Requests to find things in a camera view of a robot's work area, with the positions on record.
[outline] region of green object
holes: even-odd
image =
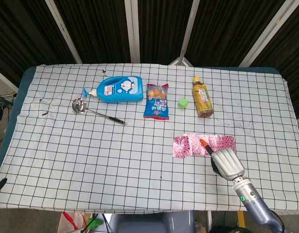
[[[186,108],[187,104],[188,104],[188,100],[186,99],[181,99],[179,102],[178,102],[178,107],[180,107],[181,109],[184,109]]]
[[[91,221],[92,221],[92,218],[89,218],[87,223],[90,223]],[[102,224],[103,224],[103,220],[95,219],[95,220],[93,220],[93,222],[90,225],[88,225],[88,229],[90,229],[90,230],[95,229]]]

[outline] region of ladle handle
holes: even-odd
[[[126,125],[126,123],[125,123],[123,120],[119,120],[119,119],[117,119],[117,118],[115,118],[115,117],[107,116],[107,115],[104,115],[104,114],[101,114],[101,113],[97,113],[97,112],[92,111],[92,110],[90,110],[90,109],[86,109],[86,111],[87,111],[87,112],[94,113],[94,114],[96,114],[96,115],[98,115],[98,116],[100,116],[100,117],[104,117],[104,118],[106,118],[106,119],[108,119],[108,120],[114,121],[114,122],[116,122],[116,123],[119,123],[119,124],[122,124],[122,125]]]

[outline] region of plastic bottle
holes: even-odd
[[[199,117],[209,117],[213,114],[207,87],[200,82],[199,77],[193,79],[193,99]]]
[[[143,99],[143,84],[139,76],[116,76],[105,79],[90,92],[83,88],[85,98],[93,95],[105,102],[139,101]]]

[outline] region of white grid tablecloth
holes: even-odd
[[[83,86],[121,75],[142,77],[142,101],[90,97],[88,107],[127,126],[73,112]],[[203,77],[214,106],[206,119],[194,107],[194,76]],[[169,121],[143,118],[147,83],[169,84]],[[190,102],[185,110],[177,107],[182,98]],[[8,178],[0,208],[243,209],[209,157],[172,157],[173,138],[184,133],[233,135],[246,176],[268,206],[299,213],[299,132],[281,75],[153,64],[37,67],[0,168],[0,180]]]

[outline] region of pink snack packet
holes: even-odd
[[[232,148],[235,150],[235,140],[233,136],[225,135],[196,135],[195,133],[184,134],[182,137],[177,137],[173,141],[173,157],[185,158],[186,156],[209,155],[207,150],[202,146],[199,140],[205,140],[212,150],[215,152],[223,148]]]
[[[195,133],[190,133],[188,137],[191,138],[193,155],[209,155],[207,150],[200,143],[200,139],[205,140],[208,145],[215,152],[223,148],[232,148],[235,150],[235,139],[233,136],[225,135],[196,135]]]
[[[176,137],[173,140],[173,157],[185,158],[191,156],[193,149],[188,136]]]

